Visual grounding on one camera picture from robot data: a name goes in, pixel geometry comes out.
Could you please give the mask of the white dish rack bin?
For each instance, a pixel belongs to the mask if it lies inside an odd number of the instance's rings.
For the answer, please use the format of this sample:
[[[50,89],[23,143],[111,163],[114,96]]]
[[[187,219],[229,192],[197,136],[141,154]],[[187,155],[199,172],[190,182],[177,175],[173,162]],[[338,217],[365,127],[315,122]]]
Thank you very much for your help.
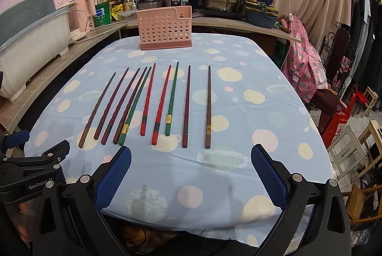
[[[10,102],[43,66],[69,49],[67,7],[53,0],[23,0],[1,13],[1,96]]]

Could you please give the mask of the pink perforated utensil holder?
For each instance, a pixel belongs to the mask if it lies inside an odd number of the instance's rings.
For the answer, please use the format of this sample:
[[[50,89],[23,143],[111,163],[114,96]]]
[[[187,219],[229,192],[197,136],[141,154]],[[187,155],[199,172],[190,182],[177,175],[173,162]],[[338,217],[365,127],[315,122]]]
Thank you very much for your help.
[[[192,7],[169,6],[139,10],[137,25],[141,50],[192,46]]]

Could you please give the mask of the small steel lidded pot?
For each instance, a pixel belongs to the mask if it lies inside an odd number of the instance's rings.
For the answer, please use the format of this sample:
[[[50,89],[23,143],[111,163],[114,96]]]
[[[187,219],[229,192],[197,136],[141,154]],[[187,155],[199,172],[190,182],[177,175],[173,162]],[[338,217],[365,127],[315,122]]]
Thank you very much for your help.
[[[152,8],[160,8],[163,6],[162,0],[144,0],[137,4],[138,10],[147,10]]]

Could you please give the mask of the green chopstick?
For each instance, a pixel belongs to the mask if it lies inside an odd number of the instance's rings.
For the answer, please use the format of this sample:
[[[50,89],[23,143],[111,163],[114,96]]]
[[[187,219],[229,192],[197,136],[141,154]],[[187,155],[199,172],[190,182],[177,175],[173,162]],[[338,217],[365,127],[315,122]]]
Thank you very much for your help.
[[[177,74],[179,69],[179,62],[177,62],[174,73],[174,80],[172,83],[172,90],[170,94],[170,101],[168,106],[168,112],[166,116],[166,126],[165,126],[165,136],[170,136],[171,126],[172,126],[172,114],[174,109],[174,100],[175,100],[175,91],[176,91],[176,82],[177,82]]]
[[[123,146],[123,144],[124,144],[124,142],[126,140],[126,137],[127,137],[130,125],[131,125],[131,121],[132,121],[132,118],[133,118],[133,115],[134,115],[134,112],[135,112],[135,109],[137,107],[138,101],[140,99],[140,95],[142,94],[143,88],[144,88],[144,86],[146,84],[146,81],[148,79],[148,76],[149,76],[149,73],[150,73],[151,69],[152,69],[152,67],[150,66],[149,69],[145,73],[144,79],[140,81],[140,86],[138,88],[138,91],[135,93],[135,98],[133,99],[133,102],[132,102],[132,104],[129,107],[129,111],[127,113],[127,117],[124,120],[124,124],[122,126],[122,131],[121,131],[120,136],[118,138],[118,144],[120,146]]]

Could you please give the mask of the green dish soap bottle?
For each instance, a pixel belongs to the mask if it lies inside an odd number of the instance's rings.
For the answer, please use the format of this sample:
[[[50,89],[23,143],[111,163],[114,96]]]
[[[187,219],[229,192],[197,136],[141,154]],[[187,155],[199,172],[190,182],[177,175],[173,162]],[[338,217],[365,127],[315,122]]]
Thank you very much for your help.
[[[93,21],[96,28],[111,24],[111,7],[107,0],[95,0]]]

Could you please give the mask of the brown chopstick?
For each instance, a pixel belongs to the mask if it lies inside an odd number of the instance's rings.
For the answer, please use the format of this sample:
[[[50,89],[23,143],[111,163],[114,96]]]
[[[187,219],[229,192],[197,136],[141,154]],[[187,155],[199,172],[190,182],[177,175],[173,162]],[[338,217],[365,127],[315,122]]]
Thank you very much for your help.
[[[89,133],[89,129],[91,128],[91,124],[92,124],[92,122],[93,122],[93,120],[95,118],[97,110],[98,110],[102,100],[104,99],[104,96],[105,96],[107,90],[109,89],[109,86],[110,86],[111,82],[113,81],[115,75],[116,75],[116,73],[114,72],[113,75],[111,76],[111,78],[109,79],[109,81],[107,82],[107,85],[103,89],[101,95],[99,96],[95,106],[93,107],[93,110],[92,110],[92,112],[90,114],[89,119],[87,120],[87,123],[85,124],[84,130],[83,130],[82,135],[80,137],[80,140],[78,142],[78,147],[80,149],[82,149],[84,147],[84,144],[85,144],[85,141],[86,141],[86,137],[87,137],[87,135]]]
[[[206,134],[205,134],[205,148],[209,149],[211,146],[211,110],[212,110],[212,91],[211,91],[211,66],[208,67],[208,85],[207,85],[207,117],[206,117]]]

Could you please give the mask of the clear food container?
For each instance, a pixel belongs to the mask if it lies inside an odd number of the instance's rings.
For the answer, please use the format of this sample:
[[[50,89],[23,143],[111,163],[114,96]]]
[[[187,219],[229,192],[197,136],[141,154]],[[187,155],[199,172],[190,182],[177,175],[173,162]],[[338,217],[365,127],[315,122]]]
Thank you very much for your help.
[[[132,20],[135,20],[136,18],[137,18],[136,10],[126,10],[118,14],[118,19],[120,21],[132,21]]]

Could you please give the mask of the light blue planet tablecloth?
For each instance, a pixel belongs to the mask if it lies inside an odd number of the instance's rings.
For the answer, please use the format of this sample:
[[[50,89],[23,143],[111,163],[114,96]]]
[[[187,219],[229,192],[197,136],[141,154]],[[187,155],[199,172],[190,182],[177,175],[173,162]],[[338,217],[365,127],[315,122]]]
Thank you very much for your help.
[[[170,136],[166,116],[179,62]],[[125,145],[132,165],[105,213],[161,229],[187,230],[217,239],[261,244],[280,215],[251,164],[251,149],[261,144],[291,173],[312,182],[331,178],[331,164],[318,130],[300,97],[267,54],[252,40],[233,35],[195,33],[190,48],[143,51],[138,37],[105,47],[78,71],[47,105],[25,145],[37,156],[67,140],[62,162],[67,181],[75,182],[109,161],[119,146],[105,145],[94,133],[124,71],[106,123],[137,69],[119,111],[122,117],[145,67],[156,63],[145,136],[140,135],[149,73]],[[155,117],[168,66],[172,65],[156,145]],[[188,66],[191,66],[188,146],[182,147]],[[211,66],[211,146],[205,148],[208,67]],[[107,82],[116,73],[89,129],[78,142]]]

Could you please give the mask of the dark red chopstick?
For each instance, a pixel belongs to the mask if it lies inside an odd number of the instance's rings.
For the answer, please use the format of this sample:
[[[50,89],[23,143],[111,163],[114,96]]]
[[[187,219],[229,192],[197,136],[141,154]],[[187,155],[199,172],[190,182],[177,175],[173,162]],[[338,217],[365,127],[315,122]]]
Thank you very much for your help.
[[[139,73],[140,69],[137,69],[136,72],[134,73],[133,77],[130,79],[127,87],[125,88],[122,96],[120,97],[120,100],[118,101],[118,104],[111,116],[111,119],[109,120],[109,123],[107,124],[107,127],[106,127],[106,130],[104,132],[104,135],[102,136],[102,139],[101,139],[101,144],[102,145],[105,145],[107,143],[107,139],[109,138],[109,135],[111,133],[111,130],[115,124],[115,120],[117,119],[117,116],[119,114],[119,111],[124,103],[124,100],[126,99],[126,96],[127,96],[127,93],[129,92],[129,89],[131,88],[135,78],[137,77],[138,73]]]
[[[122,84],[122,82],[123,82],[123,80],[124,80],[124,78],[125,78],[125,76],[126,76],[126,74],[127,74],[128,71],[129,71],[129,68],[127,68],[127,69],[124,71],[124,73],[123,73],[123,75],[121,76],[119,82],[117,83],[117,85],[116,85],[116,87],[115,87],[113,93],[111,94],[111,97],[109,98],[109,101],[107,102],[107,105],[106,105],[106,107],[105,107],[105,109],[104,109],[104,112],[103,112],[103,114],[102,114],[102,116],[101,116],[101,118],[100,118],[100,121],[99,121],[99,123],[98,123],[98,125],[97,125],[96,131],[95,131],[95,133],[94,133],[94,137],[93,137],[93,138],[94,138],[95,140],[98,140],[99,137],[100,137],[100,133],[101,133],[102,128],[103,128],[103,126],[104,126],[104,124],[105,124],[106,117],[107,117],[107,115],[109,114],[111,105],[113,104],[114,99],[115,99],[115,97],[116,97],[116,95],[117,95],[117,93],[118,93],[118,90],[120,89],[120,86],[121,86],[121,84]]]
[[[183,139],[182,147],[185,149],[188,146],[188,120],[189,120],[189,101],[190,101],[190,76],[191,76],[191,66],[188,66],[188,76],[186,84],[186,97],[185,97],[185,112],[183,119]]]
[[[133,100],[134,100],[135,95],[136,95],[136,93],[137,93],[137,91],[138,91],[138,88],[139,88],[139,86],[140,86],[140,83],[141,83],[141,81],[143,80],[143,78],[144,78],[144,76],[145,76],[146,70],[147,70],[147,67],[144,68],[143,73],[141,74],[141,76],[140,76],[138,82],[136,82],[136,85],[135,85],[135,87],[134,87],[134,90],[133,90],[132,94],[130,95],[129,101],[127,102],[127,106],[126,106],[126,108],[125,108],[125,110],[124,110],[124,112],[123,112],[123,114],[122,114],[122,117],[121,117],[121,119],[120,119],[120,122],[119,122],[118,127],[117,127],[117,130],[116,130],[116,133],[115,133],[115,135],[114,135],[114,137],[113,137],[113,143],[114,143],[114,144],[118,144],[118,139],[119,139],[120,134],[121,134],[121,132],[122,132],[124,122],[125,122],[125,120],[126,120],[126,118],[127,118],[127,114],[129,113],[129,109],[130,109],[130,107],[132,106]]]

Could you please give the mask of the yellow seasoning packet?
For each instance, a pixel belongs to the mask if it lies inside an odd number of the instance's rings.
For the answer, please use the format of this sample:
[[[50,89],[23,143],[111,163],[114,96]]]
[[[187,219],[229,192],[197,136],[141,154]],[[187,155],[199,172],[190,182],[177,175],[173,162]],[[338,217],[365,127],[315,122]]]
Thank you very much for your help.
[[[119,14],[123,12],[123,5],[122,4],[113,4],[111,5],[111,16],[114,18],[114,20],[119,21]]]

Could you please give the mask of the pink pineapple apron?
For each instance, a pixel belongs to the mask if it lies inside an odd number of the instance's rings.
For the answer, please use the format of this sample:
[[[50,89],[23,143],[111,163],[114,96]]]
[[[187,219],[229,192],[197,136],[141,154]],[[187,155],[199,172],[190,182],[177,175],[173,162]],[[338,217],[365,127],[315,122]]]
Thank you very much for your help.
[[[281,19],[280,24],[291,31],[291,35],[300,42],[292,42],[282,66],[282,73],[291,83],[298,96],[306,103],[309,103],[319,89],[327,89],[328,82],[326,71],[316,51],[309,42],[308,33],[296,16],[293,21]]]

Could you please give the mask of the pink electric kettle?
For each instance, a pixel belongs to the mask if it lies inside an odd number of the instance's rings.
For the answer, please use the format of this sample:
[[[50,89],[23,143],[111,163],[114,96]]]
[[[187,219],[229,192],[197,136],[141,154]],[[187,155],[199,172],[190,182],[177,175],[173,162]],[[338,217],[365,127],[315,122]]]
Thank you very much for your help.
[[[71,0],[67,6],[71,39],[81,40],[95,28],[93,20],[96,14],[95,2],[94,0]]]

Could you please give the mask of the blue and yellow stacked basins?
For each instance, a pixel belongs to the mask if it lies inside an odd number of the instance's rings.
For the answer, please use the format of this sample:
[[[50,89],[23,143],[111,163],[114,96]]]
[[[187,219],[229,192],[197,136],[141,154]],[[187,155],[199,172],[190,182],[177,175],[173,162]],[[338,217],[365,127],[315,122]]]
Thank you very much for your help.
[[[278,18],[278,10],[263,2],[245,0],[244,13],[248,23],[262,28],[272,28]]]

